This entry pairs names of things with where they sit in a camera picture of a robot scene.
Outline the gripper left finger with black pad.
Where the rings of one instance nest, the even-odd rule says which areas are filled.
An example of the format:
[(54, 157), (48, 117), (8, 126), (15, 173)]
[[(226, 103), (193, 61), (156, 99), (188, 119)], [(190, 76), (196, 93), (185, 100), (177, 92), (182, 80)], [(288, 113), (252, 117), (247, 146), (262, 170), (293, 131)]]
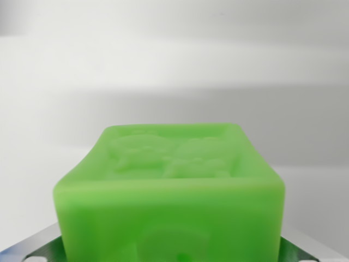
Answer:
[(58, 223), (1, 251), (1, 261), (65, 261)]

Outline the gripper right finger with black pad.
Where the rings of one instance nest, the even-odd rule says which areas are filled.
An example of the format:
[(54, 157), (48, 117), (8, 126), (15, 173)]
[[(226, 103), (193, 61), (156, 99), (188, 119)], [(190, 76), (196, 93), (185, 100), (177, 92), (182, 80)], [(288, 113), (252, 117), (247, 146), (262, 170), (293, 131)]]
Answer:
[(283, 234), (278, 261), (331, 261), (332, 252), (318, 241), (304, 235)]

